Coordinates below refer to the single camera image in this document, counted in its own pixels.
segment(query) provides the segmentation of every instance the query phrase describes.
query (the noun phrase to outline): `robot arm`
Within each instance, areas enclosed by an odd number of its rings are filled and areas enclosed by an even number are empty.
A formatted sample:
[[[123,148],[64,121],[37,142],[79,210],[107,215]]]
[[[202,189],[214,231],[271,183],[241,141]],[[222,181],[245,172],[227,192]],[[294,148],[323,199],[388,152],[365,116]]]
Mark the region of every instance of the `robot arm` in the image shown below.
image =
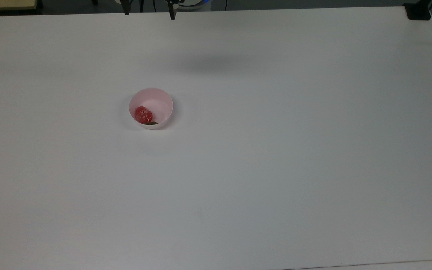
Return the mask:
[[[129,0],[120,0],[121,5],[123,7],[123,11],[126,15],[129,15],[129,12],[131,11],[131,5],[129,3]],[[179,7],[180,3],[184,3],[185,0],[164,0],[166,3],[168,3],[169,7],[169,15],[171,17],[171,20],[176,19],[176,9]]]

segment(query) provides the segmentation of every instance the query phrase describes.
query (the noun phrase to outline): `table surface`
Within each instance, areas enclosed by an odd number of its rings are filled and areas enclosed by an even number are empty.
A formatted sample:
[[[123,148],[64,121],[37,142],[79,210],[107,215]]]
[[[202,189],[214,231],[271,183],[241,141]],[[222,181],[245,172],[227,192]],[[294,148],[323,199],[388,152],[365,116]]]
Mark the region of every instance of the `table surface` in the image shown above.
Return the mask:
[[[328,268],[312,268],[312,269],[328,270]],[[336,266],[336,267],[331,267],[331,270],[432,270],[432,261]]]
[[[175,111],[143,130],[132,95]],[[0,270],[432,260],[432,20],[0,17]]]
[[[0,10],[35,9],[37,0],[0,0]]]

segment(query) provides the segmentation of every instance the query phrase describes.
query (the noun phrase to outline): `floor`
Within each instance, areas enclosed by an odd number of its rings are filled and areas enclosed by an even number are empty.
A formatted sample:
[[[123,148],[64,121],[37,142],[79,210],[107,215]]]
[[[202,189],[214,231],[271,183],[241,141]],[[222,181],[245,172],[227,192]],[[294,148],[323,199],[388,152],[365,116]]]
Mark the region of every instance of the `floor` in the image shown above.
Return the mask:
[[[168,11],[163,0],[155,1],[158,12]],[[401,6],[405,2],[416,0],[228,0],[228,10]],[[122,13],[121,5],[114,0],[99,0],[98,5],[93,5],[91,0],[43,0],[43,3],[42,14]],[[137,5],[138,0],[135,0],[133,12],[139,10]],[[224,10],[224,7],[225,0],[213,0],[211,3],[213,11]],[[144,12],[154,12],[152,0],[145,1]]]

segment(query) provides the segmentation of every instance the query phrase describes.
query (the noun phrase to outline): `pink bowl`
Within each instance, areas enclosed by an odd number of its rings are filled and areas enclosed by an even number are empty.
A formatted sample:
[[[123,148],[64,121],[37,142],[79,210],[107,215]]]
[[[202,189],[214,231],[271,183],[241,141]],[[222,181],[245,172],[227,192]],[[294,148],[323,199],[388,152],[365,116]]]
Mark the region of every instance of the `pink bowl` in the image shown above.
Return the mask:
[[[139,106],[145,106],[153,113],[155,125],[145,125],[136,121],[134,111]],[[138,125],[146,129],[162,128],[173,113],[173,99],[159,88],[146,88],[137,92],[129,102],[129,113]]]

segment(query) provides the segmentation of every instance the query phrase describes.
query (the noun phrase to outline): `strawberry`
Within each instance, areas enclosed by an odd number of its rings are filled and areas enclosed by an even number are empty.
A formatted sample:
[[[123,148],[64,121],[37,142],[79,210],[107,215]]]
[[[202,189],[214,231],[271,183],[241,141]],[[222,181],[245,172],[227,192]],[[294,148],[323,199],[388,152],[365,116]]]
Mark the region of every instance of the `strawberry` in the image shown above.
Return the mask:
[[[139,123],[147,125],[153,121],[153,113],[145,106],[139,106],[134,110],[134,118]]]

